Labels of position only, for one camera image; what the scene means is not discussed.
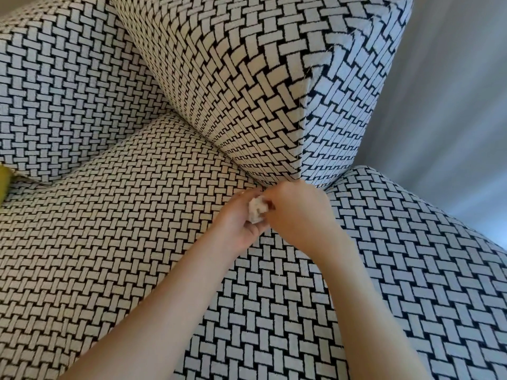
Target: white wall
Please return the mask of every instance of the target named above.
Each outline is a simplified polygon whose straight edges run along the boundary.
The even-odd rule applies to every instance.
[[[507,248],[507,0],[415,0],[355,164]]]

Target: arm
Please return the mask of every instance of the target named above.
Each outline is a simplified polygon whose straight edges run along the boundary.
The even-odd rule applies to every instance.
[[[60,378],[169,378],[234,259],[267,227],[246,222],[259,194],[232,197],[153,292]]]
[[[264,196],[272,208],[270,225],[306,253],[327,282],[353,378],[430,379],[375,291],[355,243],[336,223],[326,194],[300,180],[280,183]]]

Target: black and white fabric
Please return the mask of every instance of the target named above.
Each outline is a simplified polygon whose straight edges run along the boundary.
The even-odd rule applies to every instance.
[[[51,182],[166,111],[109,0],[40,0],[0,19],[0,164]]]
[[[113,0],[174,108],[263,184],[351,164],[413,0]]]
[[[175,113],[50,187],[16,183],[0,209],[2,378],[56,378],[252,186]],[[328,195],[434,376],[507,378],[504,252],[369,168]],[[348,379],[316,265],[266,232],[227,273],[174,377]]]

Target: hand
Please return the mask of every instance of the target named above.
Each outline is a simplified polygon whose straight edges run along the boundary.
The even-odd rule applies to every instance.
[[[283,181],[263,192],[270,208],[265,218],[288,243],[315,261],[321,252],[352,242],[335,220],[331,203],[321,189],[303,180]]]
[[[227,254],[238,257],[268,228],[267,221],[257,224],[248,221],[248,203],[261,194],[260,187],[234,194],[203,237],[212,237],[224,246]]]

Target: right hand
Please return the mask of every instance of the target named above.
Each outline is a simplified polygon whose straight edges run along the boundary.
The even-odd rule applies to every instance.
[[[335,220],[331,203],[321,189],[303,180],[282,181],[262,193],[270,210],[265,218],[288,243],[313,259],[352,242]]]

